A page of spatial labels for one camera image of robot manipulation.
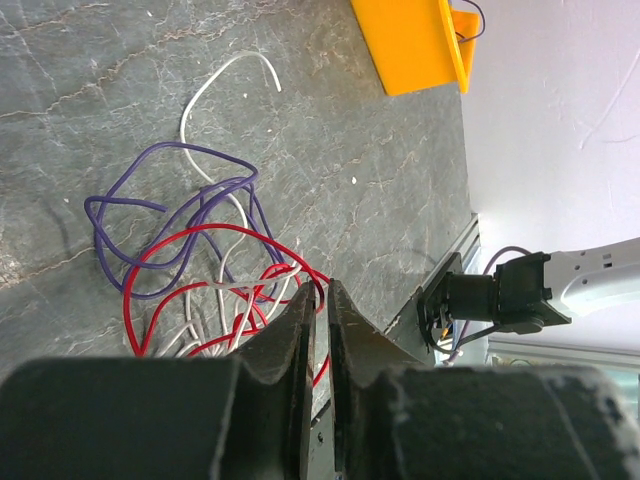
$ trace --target cracked concrete surface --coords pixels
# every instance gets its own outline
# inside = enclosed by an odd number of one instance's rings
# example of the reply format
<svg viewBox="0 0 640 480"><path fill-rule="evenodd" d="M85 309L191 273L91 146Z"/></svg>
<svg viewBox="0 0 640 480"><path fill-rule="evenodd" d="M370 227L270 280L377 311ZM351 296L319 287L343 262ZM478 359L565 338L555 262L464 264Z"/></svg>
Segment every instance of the cracked concrete surface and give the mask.
<svg viewBox="0 0 640 480"><path fill-rule="evenodd" d="M131 354L82 202L145 147L176 139L191 95L240 50L269 58L282 93L257 59L240 60L195 106L187 140L256 164L278 239L299 239L310 263L341 279L374 323L392 319L467 223L457 87L385 96L348 2L8 0L0 7L0 376L42 355ZM216 178L238 173L194 157ZM200 186L182 154L165 151L122 194L176 208ZM237 221L226 207L215 219ZM110 208L106 221L134 253L163 217ZM264 268L256 244L237 253L236 272ZM185 280L215 270L203 245ZM141 280L142 290L166 278ZM214 300L194 295L212 334ZM181 307L170 306L160 334L175 330ZM137 327L150 308L136 305ZM317 338L320 363L322 318ZM316 404L326 383L319 393Z"/></svg>

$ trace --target white wall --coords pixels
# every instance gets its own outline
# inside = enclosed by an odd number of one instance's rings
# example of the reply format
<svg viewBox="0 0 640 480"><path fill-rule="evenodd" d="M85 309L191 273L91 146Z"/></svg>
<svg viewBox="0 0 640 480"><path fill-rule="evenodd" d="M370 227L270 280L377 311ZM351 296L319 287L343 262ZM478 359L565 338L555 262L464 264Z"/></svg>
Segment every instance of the white wall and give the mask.
<svg viewBox="0 0 640 480"><path fill-rule="evenodd" d="M640 2L478 2L487 31L462 106L483 244L551 252L640 236ZM519 339L640 352L639 311Z"/></svg>

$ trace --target black cable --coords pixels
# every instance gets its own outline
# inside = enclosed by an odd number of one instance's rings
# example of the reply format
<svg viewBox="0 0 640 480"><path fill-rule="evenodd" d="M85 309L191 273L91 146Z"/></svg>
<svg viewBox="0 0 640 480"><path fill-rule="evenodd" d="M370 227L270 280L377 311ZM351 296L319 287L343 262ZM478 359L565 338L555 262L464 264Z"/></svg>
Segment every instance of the black cable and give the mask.
<svg viewBox="0 0 640 480"><path fill-rule="evenodd" d="M478 33L477 35L474 35L473 37L469 37L469 38L463 37L462 40L458 41L458 43L470 42L471 40L475 40L476 38L481 37L484 34L484 30L487 26L487 21L484 18L484 12L482 11L482 8L480 8L480 5L478 5L473 0L462 0L462 1L465 3L468 3L469 5L474 6L476 10L478 10L478 13L480 14L480 18L482 19L482 29L480 30L480 33Z"/></svg>

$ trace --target yellow plastic container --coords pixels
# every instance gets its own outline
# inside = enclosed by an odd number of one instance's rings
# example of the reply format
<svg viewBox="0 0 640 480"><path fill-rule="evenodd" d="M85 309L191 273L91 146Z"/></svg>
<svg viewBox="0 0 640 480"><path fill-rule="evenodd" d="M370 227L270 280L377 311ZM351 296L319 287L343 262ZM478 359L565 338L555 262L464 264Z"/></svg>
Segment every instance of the yellow plastic container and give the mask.
<svg viewBox="0 0 640 480"><path fill-rule="evenodd" d="M388 95L457 81L469 90L480 17L459 12L448 0L351 0Z"/></svg>

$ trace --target scratch on wall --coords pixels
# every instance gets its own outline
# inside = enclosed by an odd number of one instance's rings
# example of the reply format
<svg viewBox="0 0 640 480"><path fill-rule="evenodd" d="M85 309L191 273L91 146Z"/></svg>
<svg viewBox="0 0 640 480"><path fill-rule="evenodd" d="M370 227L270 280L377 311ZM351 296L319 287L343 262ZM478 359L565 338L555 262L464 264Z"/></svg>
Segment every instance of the scratch on wall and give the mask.
<svg viewBox="0 0 640 480"><path fill-rule="evenodd" d="M609 101L607 108L605 108L604 112L602 113L602 116L600 117L598 122L595 124L595 126L589 129L589 131L587 132L587 135L585 135L585 137L580 142L580 150L584 150L584 147L587 146L587 142L589 141L589 139L602 126L602 124L605 122L605 120L611 113L611 110L613 110L613 107L615 106L616 102L620 98L620 95L622 95L622 92L627 86L627 83L629 83L629 79L631 78L631 75L633 75L634 70L638 66L639 60L640 60L640 50L636 52L636 56L631 62L631 66L629 67L627 74L624 76L624 78L622 79L622 83L618 86L617 90L614 92L613 97L611 97L611 100Z"/></svg>

